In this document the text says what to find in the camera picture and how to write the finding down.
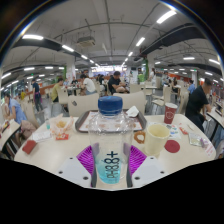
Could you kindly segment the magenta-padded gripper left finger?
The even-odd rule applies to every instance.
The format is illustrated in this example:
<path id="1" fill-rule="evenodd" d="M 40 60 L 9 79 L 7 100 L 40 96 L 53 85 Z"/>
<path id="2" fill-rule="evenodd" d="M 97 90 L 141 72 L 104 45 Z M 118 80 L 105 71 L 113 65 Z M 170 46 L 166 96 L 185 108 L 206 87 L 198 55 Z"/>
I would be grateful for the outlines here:
<path id="1" fill-rule="evenodd" d="M 56 171 L 56 175 L 82 187 L 95 187 L 97 174 L 90 146 L 77 156 L 67 158 Z"/>

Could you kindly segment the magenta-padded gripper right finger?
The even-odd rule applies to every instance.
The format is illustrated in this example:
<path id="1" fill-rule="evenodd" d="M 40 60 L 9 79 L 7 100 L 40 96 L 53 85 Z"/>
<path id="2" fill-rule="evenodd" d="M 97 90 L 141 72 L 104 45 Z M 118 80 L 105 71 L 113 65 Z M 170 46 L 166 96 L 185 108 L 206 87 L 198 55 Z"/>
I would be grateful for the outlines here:
<path id="1" fill-rule="evenodd" d="M 146 156 L 137 147 L 131 147 L 127 172 L 128 187 L 140 188 L 167 175 L 156 157 Z"/>

